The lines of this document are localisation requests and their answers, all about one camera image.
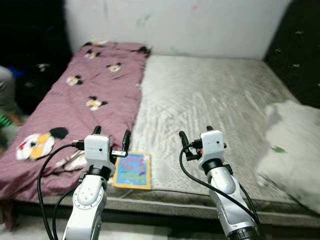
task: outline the wire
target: wire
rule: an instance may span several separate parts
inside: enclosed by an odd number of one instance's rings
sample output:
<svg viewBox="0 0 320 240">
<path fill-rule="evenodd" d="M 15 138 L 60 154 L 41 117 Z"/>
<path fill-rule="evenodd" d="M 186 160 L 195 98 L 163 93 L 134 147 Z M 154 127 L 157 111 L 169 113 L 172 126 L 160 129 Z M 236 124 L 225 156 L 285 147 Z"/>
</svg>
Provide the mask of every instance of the wire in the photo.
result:
<svg viewBox="0 0 320 240">
<path fill-rule="evenodd" d="M 209 189 L 211 189 L 212 191 L 215 191 L 216 193 L 222 195 L 223 197 L 225 197 L 226 199 L 230 200 L 231 202 L 233 202 L 235 205 L 237 205 L 239 208 L 241 208 L 242 210 L 244 210 L 256 223 L 259 222 L 259 220 L 256 218 L 256 216 L 245 206 L 243 206 L 240 202 L 238 202 L 237 200 L 235 200 L 234 198 L 230 197 L 229 195 L 227 195 L 226 193 L 224 193 L 223 191 L 215 188 L 214 186 L 209 185 L 208 183 L 201 181 L 200 179 L 192 176 L 184 167 L 183 163 L 182 163 L 182 156 L 184 154 L 184 150 L 186 148 L 190 148 L 192 147 L 192 144 L 186 145 L 182 148 L 181 152 L 180 152 L 180 156 L 179 156 L 179 163 L 180 163 L 180 167 L 182 169 L 182 171 L 185 173 L 185 175 L 187 175 L 189 178 L 191 178 L 193 181 L 197 182 L 198 184 L 201 184 Z"/>
<path fill-rule="evenodd" d="M 63 194 L 59 200 L 56 202 L 54 210 L 53 210 L 53 216 L 52 216 L 52 232 L 53 232 L 53 237 L 55 240 L 59 240 L 58 235 L 57 235 L 57 225 L 56 225 L 56 217 L 57 217 L 57 211 L 60 203 L 64 200 L 64 198 L 72 193 L 76 188 L 71 189 L 70 191 L 66 192 Z"/>
<path fill-rule="evenodd" d="M 257 223 L 258 225 L 260 225 L 260 219 L 259 219 L 259 216 L 258 216 L 258 214 L 257 214 L 255 205 L 253 204 L 253 202 L 252 202 L 249 194 L 248 194 L 247 191 L 245 190 L 245 188 L 244 188 L 240 183 L 239 183 L 239 185 L 240 185 L 240 189 L 242 190 L 242 192 L 244 193 L 246 199 L 247 199 L 248 202 L 249 202 L 249 205 L 250 205 L 250 207 L 251 207 L 251 209 L 252 209 L 252 211 L 253 211 L 253 214 L 255 215 L 255 217 L 256 217 L 256 219 L 257 219 L 257 222 L 256 222 L 256 223 Z"/>
<path fill-rule="evenodd" d="M 42 212 L 42 219 L 43 219 L 43 223 L 44 223 L 44 227 L 45 227 L 46 233 L 48 234 L 48 237 L 49 237 L 50 240 L 55 240 L 55 238 L 53 237 L 52 232 L 51 232 L 51 230 L 50 230 L 50 226 L 49 226 L 49 223 L 48 223 L 47 215 L 46 215 L 46 212 L 45 212 L 44 200 L 43 200 L 42 192 L 41 192 L 41 177 L 42 177 L 42 175 L 43 175 L 43 173 L 44 173 L 44 170 L 45 170 L 47 164 L 48 164 L 49 161 L 53 158 L 53 156 L 54 156 L 57 152 L 59 152 L 60 150 L 65 149 L 65 148 L 68 148 L 68 147 L 72 147 L 72 146 L 73 146 L 72 143 L 63 145 L 63 146 L 59 147 L 57 150 L 55 150 L 55 151 L 47 158 L 47 160 L 44 162 L 44 164 L 43 164 L 42 167 L 41 167 L 41 170 L 40 170 L 40 172 L 39 172 L 39 176 L 38 176 L 38 179 L 37 179 L 37 183 L 36 183 L 36 188 L 37 188 L 37 192 L 38 192 L 38 198 L 39 198 L 40 208 L 41 208 L 41 212 Z"/>
<path fill-rule="evenodd" d="M 44 158 L 50 156 L 51 154 L 52 154 L 52 153 L 48 153 L 48 154 L 46 154 L 46 155 L 40 156 L 40 157 L 36 158 L 34 161 L 38 161 L 38 160 L 40 160 L 40 159 L 44 159 Z"/>
<path fill-rule="evenodd" d="M 173 189 L 158 189 L 158 188 L 153 188 L 153 189 L 151 189 L 150 191 L 172 192 L 172 193 L 178 193 L 178 194 L 191 194 L 191 195 L 198 195 L 198 196 L 209 197 L 208 194 L 204 194 L 204 193 L 197 193 L 197 192 L 190 192 L 190 191 L 179 191 L 179 190 L 173 190 Z"/>
</svg>

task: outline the stain on wall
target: stain on wall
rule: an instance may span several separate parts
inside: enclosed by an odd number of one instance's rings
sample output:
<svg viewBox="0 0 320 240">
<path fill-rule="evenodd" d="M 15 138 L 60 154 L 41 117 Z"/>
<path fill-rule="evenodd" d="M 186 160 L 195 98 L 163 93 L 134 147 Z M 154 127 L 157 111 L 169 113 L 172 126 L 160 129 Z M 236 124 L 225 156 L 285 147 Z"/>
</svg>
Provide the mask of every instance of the stain on wall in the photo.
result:
<svg viewBox="0 0 320 240">
<path fill-rule="evenodd" d="M 190 57 L 190 54 L 187 52 L 181 52 L 177 49 L 175 49 L 173 46 L 170 47 L 171 53 L 173 53 L 173 55 L 175 56 L 182 56 L 182 57 Z"/>
<path fill-rule="evenodd" d="M 149 14 L 147 14 L 147 15 L 145 15 L 145 16 L 142 16 L 142 17 L 140 17 L 137 21 L 136 21 L 136 26 L 138 27 L 138 28 L 143 28 L 143 27 L 145 27 L 146 26 L 146 24 L 147 24 L 147 22 L 148 22 L 148 20 L 150 19 L 150 17 L 151 17 L 151 13 L 149 13 Z"/>
</svg>

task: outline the colorful book cover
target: colorful book cover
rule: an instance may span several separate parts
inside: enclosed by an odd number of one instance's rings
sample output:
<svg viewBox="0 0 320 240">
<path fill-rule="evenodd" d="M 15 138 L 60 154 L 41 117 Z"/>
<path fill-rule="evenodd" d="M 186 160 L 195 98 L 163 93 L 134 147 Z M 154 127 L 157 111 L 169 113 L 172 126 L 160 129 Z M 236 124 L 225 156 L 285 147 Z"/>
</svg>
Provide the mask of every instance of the colorful book cover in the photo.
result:
<svg viewBox="0 0 320 240">
<path fill-rule="evenodd" d="M 115 163 L 113 185 L 118 188 L 151 189 L 150 154 L 129 152 Z"/>
</svg>

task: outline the green object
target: green object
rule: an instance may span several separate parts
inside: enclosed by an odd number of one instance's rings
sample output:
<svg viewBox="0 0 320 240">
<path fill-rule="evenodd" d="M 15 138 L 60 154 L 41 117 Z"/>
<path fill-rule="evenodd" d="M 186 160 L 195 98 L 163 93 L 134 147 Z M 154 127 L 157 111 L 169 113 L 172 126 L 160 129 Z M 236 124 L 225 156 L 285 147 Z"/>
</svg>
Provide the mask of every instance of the green object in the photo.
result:
<svg viewBox="0 0 320 240">
<path fill-rule="evenodd" d="M 8 127 L 12 124 L 12 121 L 10 120 L 9 117 L 6 115 L 1 114 L 0 115 L 0 126 L 1 127 Z"/>
<path fill-rule="evenodd" d="M 273 151 L 275 151 L 278 154 L 284 154 L 287 153 L 286 150 L 284 150 L 282 147 L 275 146 L 272 148 Z"/>
</svg>

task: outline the blue object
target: blue object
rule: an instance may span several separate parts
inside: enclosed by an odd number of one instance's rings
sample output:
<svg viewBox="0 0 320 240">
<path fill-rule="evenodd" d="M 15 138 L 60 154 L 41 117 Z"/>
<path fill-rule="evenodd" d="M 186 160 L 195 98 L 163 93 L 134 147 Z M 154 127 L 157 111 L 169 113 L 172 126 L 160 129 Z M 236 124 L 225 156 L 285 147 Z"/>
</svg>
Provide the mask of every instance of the blue object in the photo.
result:
<svg viewBox="0 0 320 240">
<path fill-rule="evenodd" d="M 6 66 L 5 68 L 7 68 L 8 70 L 10 70 L 10 72 L 12 72 L 14 79 L 17 79 L 26 74 L 25 70 L 17 70 L 14 66 Z"/>
<path fill-rule="evenodd" d="M 128 154 L 126 158 L 118 159 L 117 184 L 129 184 L 135 186 L 146 186 L 147 162 L 143 154 Z"/>
</svg>

